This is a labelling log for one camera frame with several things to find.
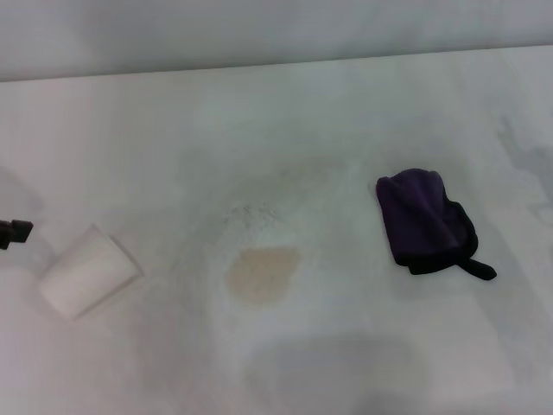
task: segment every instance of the folded cloth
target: folded cloth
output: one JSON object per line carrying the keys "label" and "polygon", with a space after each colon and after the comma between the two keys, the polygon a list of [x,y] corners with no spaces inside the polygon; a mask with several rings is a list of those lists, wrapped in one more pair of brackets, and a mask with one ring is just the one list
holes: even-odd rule
{"label": "folded cloth", "polygon": [[413,275],[458,265],[486,281],[497,276],[491,266],[471,259],[478,248],[473,222],[459,203],[448,199],[437,172],[404,170],[378,179],[376,190],[398,265]]}

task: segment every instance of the brown spot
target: brown spot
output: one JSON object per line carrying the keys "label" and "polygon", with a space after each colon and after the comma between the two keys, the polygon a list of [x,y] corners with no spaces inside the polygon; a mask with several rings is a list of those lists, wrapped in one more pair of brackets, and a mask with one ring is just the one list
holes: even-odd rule
{"label": "brown spot", "polygon": [[288,291],[299,262],[300,254],[295,248],[247,249],[232,263],[226,280],[228,290],[249,305],[276,303]]}

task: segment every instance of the black object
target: black object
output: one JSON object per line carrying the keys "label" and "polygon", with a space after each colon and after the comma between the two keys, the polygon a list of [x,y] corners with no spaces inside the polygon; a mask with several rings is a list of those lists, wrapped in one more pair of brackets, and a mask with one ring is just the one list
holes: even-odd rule
{"label": "black object", "polygon": [[8,249],[10,242],[25,243],[32,229],[33,224],[25,220],[0,220],[0,249]]}
{"label": "black object", "polygon": [[458,265],[486,281],[497,276],[491,266],[471,259],[478,248],[473,222],[459,203],[448,199],[435,171],[409,169],[381,177],[377,197],[391,253],[411,274]]}

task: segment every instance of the stain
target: stain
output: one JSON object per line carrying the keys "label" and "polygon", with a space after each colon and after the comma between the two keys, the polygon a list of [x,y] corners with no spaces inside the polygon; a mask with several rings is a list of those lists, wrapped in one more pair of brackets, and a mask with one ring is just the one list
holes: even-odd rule
{"label": "stain", "polygon": [[286,246],[242,251],[228,272],[228,290],[252,306],[277,303],[286,295],[300,257],[297,249]]}

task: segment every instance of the purple cloth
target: purple cloth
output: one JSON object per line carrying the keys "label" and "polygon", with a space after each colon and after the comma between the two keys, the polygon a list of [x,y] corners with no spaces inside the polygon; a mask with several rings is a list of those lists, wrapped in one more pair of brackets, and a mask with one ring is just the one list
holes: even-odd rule
{"label": "purple cloth", "polygon": [[413,274],[459,265],[482,279],[497,275],[470,259],[478,248],[473,223],[459,203],[448,199],[438,173],[408,169],[381,177],[376,190],[397,264]]}

